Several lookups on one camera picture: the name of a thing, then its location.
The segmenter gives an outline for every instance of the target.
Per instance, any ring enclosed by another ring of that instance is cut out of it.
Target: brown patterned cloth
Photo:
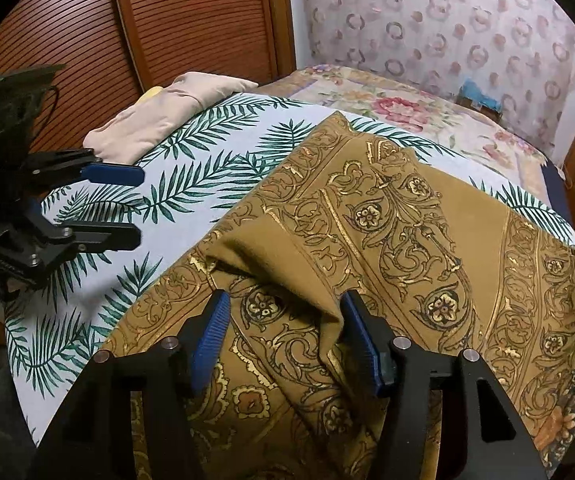
[[[365,478],[385,405],[360,396],[336,343],[348,288],[424,348],[478,349],[550,471],[575,432],[575,249],[340,113],[168,269],[104,348],[144,351],[215,288],[229,291],[232,322],[211,384],[187,407],[208,478]],[[440,402],[432,413],[427,479]]]

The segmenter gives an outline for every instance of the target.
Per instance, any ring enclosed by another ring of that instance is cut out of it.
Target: mattress
[[[392,79],[334,65],[298,70],[256,92],[393,124],[483,164],[568,215],[563,181],[548,158],[474,110]]]
[[[14,384],[37,444],[69,386],[127,309],[333,111],[281,96],[236,94],[192,118],[144,156],[138,162],[146,173],[141,186],[81,182],[43,200],[44,215],[56,223],[132,221],[142,229],[142,244],[131,252],[80,254],[55,272],[44,290],[26,292],[6,306]],[[547,203],[495,168],[468,158],[456,143],[446,147],[365,113],[344,114],[355,129],[412,147],[421,162],[468,182],[575,245],[574,230]]]

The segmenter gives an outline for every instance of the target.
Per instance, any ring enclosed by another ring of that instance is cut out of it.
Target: patterned wallpaper
[[[575,25],[554,0],[305,0],[317,62],[452,98],[467,78],[551,153],[575,86]]]

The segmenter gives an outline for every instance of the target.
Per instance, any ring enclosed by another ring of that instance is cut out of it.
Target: wooden louvered door
[[[289,0],[21,0],[0,25],[0,74],[66,64],[32,150],[78,147],[150,86],[189,70],[260,84],[295,70],[289,9]]]
[[[269,0],[131,0],[154,84],[188,70],[277,78]]]
[[[58,108],[32,150],[81,146],[139,96],[112,0],[21,0],[0,25],[0,74],[64,63]],[[48,95],[42,123],[54,96]]]

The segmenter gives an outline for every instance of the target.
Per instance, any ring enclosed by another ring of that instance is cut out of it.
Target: green palm leaf print
[[[206,196],[215,193],[213,188],[222,184],[229,167],[234,160],[232,152],[224,155],[220,152],[212,162],[212,156],[196,166],[192,162],[189,167],[178,166],[169,177],[163,172],[158,181],[158,187],[151,185],[149,197],[144,197],[143,220],[151,218],[157,224],[159,214],[170,222],[174,221],[172,210],[179,213],[192,213],[190,206],[202,202]]]
[[[167,139],[145,155],[139,166],[147,166],[158,156],[168,158],[173,156],[178,160],[181,153],[195,160],[193,149],[208,152],[220,140],[225,140],[232,132],[237,132],[245,126],[253,126],[258,122],[258,113],[234,112],[227,107],[213,107],[193,117],[187,123],[174,131]]]
[[[572,228],[567,220],[525,189],[508,182],[507,186],[501,187],[501,191],[497,191],[491,187],[486,188],[483,181],[481,181],[480,186],[477,186],[472,177],[470,177],[470,182],[476,189],[480,189],[496,200],[503,202],[532,224],[547,231],[563,243],[571,245]]]
[[[131,186],[106,184],[78,190],[56,214],[56,223],[67,221],[131,222],[141,214],[142,196]]]
[[[262,156],[268,164],[277,165],[305,140],[313,127],[305,120],[295,123],[292,119],[288,123],[273,125],[267,129],[267,135],[259,139],[259,149],[254,153]]]
[[[450,155],[464,158],[460,153],[450,150],[433,140],[410,134],[396,126],[383,124],[373,119],[360,117],[350,121],[350,124],[357,132],[380,135],[387,137],[403,148],[413,148],[421,162],[427,162],[426,157],[431,156],[432,152],[435,152],[437,155]]]
[[[57,200],[61,200],[61,198],[64,198],[67,195],[67,193],[71,190],[72,186],[63,186],[59,187],[58,189],[51,190],[48,193],[48,195],[45,198],[43,198],[43,201],[41,202],[41,211],[43,212],[43,214],[47,213],[51,208],[51,206],[53,206]]]
[[[103,312],[98,314],[106,326],[93,325],[92,329],[106,338],[125,312],[152,285],[154,273],[160,266],[162,258],[155,264],[149,263],[150,253],[147,253],[140,264],[134,261],[132,269],[123,266],[123,274],[117,275],[120,288],[113,288],[111,294],[105,295],[106,304]]]
[[[43,315],[40,321],[36,320],[36,331],[29,343],[25,337],[10,333],[9,322],[7,326],[7,342],[14,345],[10,352],[10,367],[17,375],[23,368],[27,373],[26,381],[31,381],[32,388],[39,390],[43,398],[45,394],[54,396],[52,390],[61,384],[74,382],[73,379],[84,366],[78,359],[70,356],[73,344],[84,327],[80,322],[80,313],[77,314],[74,310],[62,319]],[[64,378],[64,372],[73,377]]]
[[[255,153],[236,155],[232,159],[227,173],[225,186],[218,190],[222,204],[212,206],[212,209],[230,209],[236,205],[256,184],[263,180],[276,165],[270,164],[262,156]]]
[[[132,269],[123,267],[117,276],[120,288],[113,288],[106,294],[107,304],[99,314],[102,323],[82,322],[76,309],[64,314],[62,319],[49,318],[44,314],[36,320],[36,330],[28,342],[26,327],[22,325],[24,309],[32,292],[26,292],[5,309],[6,343],[10,350],[10,368],[19,375],[21,369],[27,373],[35,391],[43,398],[54,395],[54,388],[63,383],[74,383],[75,378],[94,355],[94,352],[119,322],[127,309],[141,296],[152,283],[152,278],[160,266],[149,262],[149,253],[142,262],[134,261]]]
[[[287,110],[288,108],[302,108],[308,104],[310,103],[296,101],[286,97],[236,94],[216,105],[216,107],[227,108],[231,110],[232,113],[236,114],[257,114],[267,110],[268,108],[273,108],[274,110],[283,108],[284,110]]]
[[[74,281],[80,286],[80,277],[88,275],[88,266],[90,270],[98,270],[99,260],[106,264],[112,263],[105,253],[77,254],[76,258],[65,262],[50,275],[43,289],[43,297],[46,296],[47,302],[51,301],[55,309],[59,296],[67,303],[69,292],[74,292]]]

